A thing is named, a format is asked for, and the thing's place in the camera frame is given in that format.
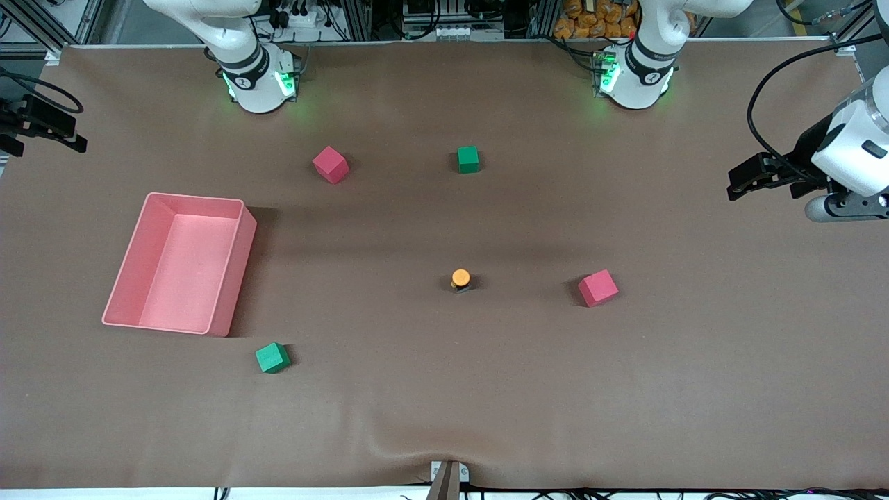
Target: cube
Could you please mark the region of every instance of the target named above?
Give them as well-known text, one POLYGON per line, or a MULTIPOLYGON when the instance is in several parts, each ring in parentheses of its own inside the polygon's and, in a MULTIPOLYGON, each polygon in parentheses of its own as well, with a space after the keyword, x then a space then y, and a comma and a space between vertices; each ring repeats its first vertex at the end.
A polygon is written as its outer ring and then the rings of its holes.
POLYGON ((256 360, 260 363, 260 370, 267 374, 274 374, 290 366, 290 356, 283 345, 277 342, 270 343, 256 351, 256 360))
POLYGON ((475 146, 457 148, 457 164, 460 173, 478 172, 478 149, 475 146))
POLYGON ((617 285, 608 270, 601 270, 581 280, 581 294, 587 307, 593 307, 617 295, 617 285))
POLYGON ((342 157, 336 149, 330 146, 324 148, 321 154, 312 160, 312 163, 315 164, 315 169, 318 173, 331 184, 342 181, 342 178, 348 173, 346 158, 342 157))

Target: brown table surface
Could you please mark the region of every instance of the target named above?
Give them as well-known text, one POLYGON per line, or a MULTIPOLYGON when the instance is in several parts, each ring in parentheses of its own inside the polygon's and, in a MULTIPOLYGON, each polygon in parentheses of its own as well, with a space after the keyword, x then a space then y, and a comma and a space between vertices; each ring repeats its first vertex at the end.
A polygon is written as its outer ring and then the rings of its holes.
MULTIPOLYGON (((689 44, 641 112, 549 44, 325 47, 264 116, 199 50, 66 50, 45 75, 89 151, 30 140, 0 180, 0 486, 397 484, 440 457, 489 487, 889 486, 889 225, 725 196, 754 86, 818 44, 689 44), (258 219, 229 338, 100 323, 150 191, 258 219), (446 291, 458 267, 483 287, 446 291), (579 306, 605 268, 620 296, 579 306), (264 375, 273 341, 298 362, 264 375)), ((788 148, 857 84, 791 66, 763 134, 788 148)))

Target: orange and black small object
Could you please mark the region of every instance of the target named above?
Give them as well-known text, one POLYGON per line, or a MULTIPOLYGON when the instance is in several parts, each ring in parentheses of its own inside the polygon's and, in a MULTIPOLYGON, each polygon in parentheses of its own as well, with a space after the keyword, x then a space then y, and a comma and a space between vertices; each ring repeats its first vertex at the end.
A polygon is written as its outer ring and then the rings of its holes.
POLYGON ((458 269, 453 272, 451 275, 451 288, 454 289, 455 292, 461 294, 472 287, 470 283, 469 271, 465 269, 458 269))

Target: green cube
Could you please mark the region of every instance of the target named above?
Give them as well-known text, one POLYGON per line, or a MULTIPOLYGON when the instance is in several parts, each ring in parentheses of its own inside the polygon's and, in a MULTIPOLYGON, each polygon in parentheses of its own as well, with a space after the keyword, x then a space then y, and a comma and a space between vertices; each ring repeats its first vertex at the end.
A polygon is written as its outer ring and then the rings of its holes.
POLYGON ((475 146, 457 148, 457 163, 460 173, 478 172, 478 149, 475 146))
POLYGON ((267 374, 274 374, 290 366, 290 356, 280 343, 273 342, 256 351, 256 360, 260 369, 267 374))

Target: pink box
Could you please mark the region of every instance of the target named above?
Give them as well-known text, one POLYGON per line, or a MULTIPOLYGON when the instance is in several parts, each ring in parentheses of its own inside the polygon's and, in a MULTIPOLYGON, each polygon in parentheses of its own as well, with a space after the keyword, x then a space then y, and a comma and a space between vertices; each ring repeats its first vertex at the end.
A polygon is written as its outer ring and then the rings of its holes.
POLYGON ((102 323, 228 335, 255 231, 239 199, 150 193, 102 323))
POLYGON ((336 184, 337 182, 342 181, 342 178, 348 173, 346 158, 342 157, 336 149, 331 148, 330 146, 324 148, 324 150, 321 151, 321 154, 312 160, 312 163, 315 164, 315 169, 318 173, 331 184, 336 184))
POLYGON ((617 285, 608 270, 585 277, 580 284, 583 300, 587 307, 593 307, 617 295, 617 285))

